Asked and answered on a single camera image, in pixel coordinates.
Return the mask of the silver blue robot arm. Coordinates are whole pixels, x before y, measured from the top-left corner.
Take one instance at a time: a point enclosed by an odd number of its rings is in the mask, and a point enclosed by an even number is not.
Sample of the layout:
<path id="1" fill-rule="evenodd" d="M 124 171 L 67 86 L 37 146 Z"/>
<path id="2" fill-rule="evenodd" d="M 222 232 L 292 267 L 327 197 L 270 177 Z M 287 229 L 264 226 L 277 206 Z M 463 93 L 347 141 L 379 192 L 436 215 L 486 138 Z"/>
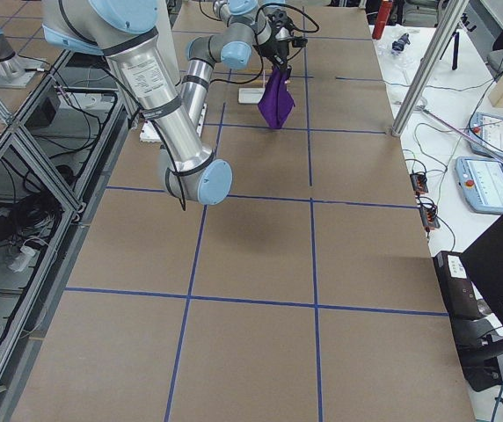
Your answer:
<path id="1" fill-rule="evenodd" d="M 156 1 L 45 1 L 43 31 L 48 43 L 105 58 L 122 93 L 161 138 L 159 179 L 186 204 L 222 202 L 230 192 L 232 169 L 197 133 L 214 67 L 247 67 L 252 52 L 286 65 L 275 28 L 276 4 L 215 1 L 222 33 L 193 40 L 189 66 L 177 87 L 158 47 L 160 7 Z"/>

